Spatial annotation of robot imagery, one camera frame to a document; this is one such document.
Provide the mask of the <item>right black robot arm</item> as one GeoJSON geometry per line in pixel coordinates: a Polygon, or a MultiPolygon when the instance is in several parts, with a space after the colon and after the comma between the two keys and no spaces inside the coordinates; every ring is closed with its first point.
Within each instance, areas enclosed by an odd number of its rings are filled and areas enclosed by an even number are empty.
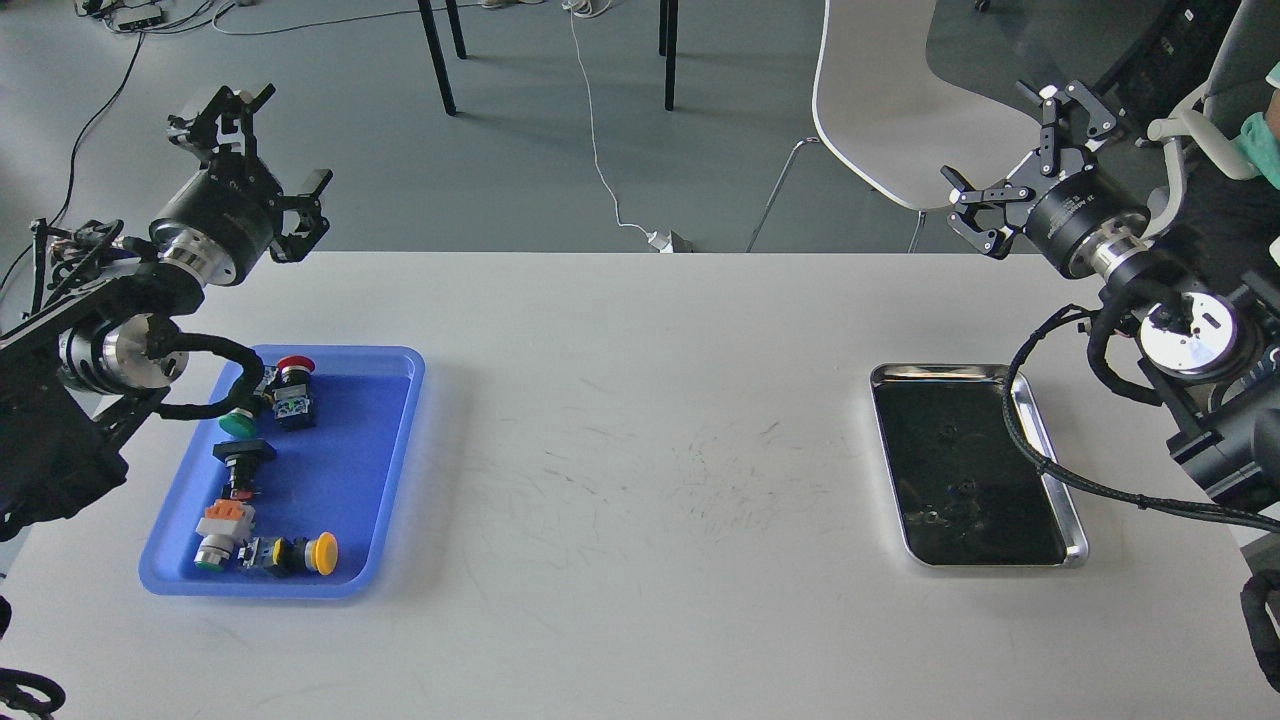
{"type": "Polygon", "coordinates": [[[1004,179],[979,190],[956,169],[948,224],[987,258],[1028,238],[1062,277],[1098,275],[1096,310],[1059,309],[1015,352],[1016,374],[1052,331],[1080,320],[1093,375],[1112,393],[1165,407],[1176,433],[1170,457],[1204,501],[1156,498],[1085,479],[1036,450],[1010,386],[1002,415],[1015,447],[1042,475],[1105,498],[1179,518],[1277,534],[1266,510],[1277,503],[1277,374],[1257,372],[1277,346],[1277,284],[1256,268],[1228,292],[1151,246],[1158,220],[1098,167],[1094,150],[1117,118],[1080,81],[1030,90],[1039,141],[1004,179]]]}

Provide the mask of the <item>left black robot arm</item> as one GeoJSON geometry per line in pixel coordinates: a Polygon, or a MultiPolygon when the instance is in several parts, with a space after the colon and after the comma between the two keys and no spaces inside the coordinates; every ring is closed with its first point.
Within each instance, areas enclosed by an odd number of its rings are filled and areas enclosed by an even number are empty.
{"type": "Polygon", "coordinates": [[[302,261],[329,231],[320,197],[332,172],[287,193],[259,155],[253,119],[275,91],[223,86],[192,117],[169,118],[169,142],[198,169],[145,237],[120,220],[31,224],[31,306],[3,334],[4,541],[122,486],[123,446],[151,416],[224,416],[259,387],[252,348],[177,319],[262,258],[302,261]]]}

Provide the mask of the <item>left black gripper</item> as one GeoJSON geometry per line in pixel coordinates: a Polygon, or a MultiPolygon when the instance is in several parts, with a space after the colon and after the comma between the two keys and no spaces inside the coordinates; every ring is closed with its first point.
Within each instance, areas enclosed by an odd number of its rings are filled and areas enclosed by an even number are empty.
{"type": "Polygon", "coordinates": [[[191,118],[168,117],[166,137],[200,163],[195,176],[165,204],[148,236],[168,250],[183,233],[221,252],[205,281],[242,283],[269,249],[275,263],[301,263],[329,231],[320,196],[333,170],[316,169],[297,195],[282,187],[257,155],[253,114],[275,94],[273,83],[257,92],[220,87],[191,118]],[[297,215],[293,232],[282,233],[287,213],[297,215]]]}

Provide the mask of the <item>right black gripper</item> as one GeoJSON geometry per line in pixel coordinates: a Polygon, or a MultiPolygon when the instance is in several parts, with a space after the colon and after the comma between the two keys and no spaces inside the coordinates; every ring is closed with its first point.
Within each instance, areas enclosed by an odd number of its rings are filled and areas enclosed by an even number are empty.
{"type": "Polygon", "coordinates": [[[984,190],[942,165],[940,173],[955,195],[948,225],[996,260],[1010,254],[1020,232],[1060,275],[1084,278],[1094,273],[1082,249],[1089,234],[1115,219],[1135,236],[1149,224],[1149,209],[1101,170],[1096,156],[1124,136],[1123,114],[1078,79],[1039,90],[1019,79],[1015,87],[1039,105],[1039,143],[1007,179],[984,190]]]}

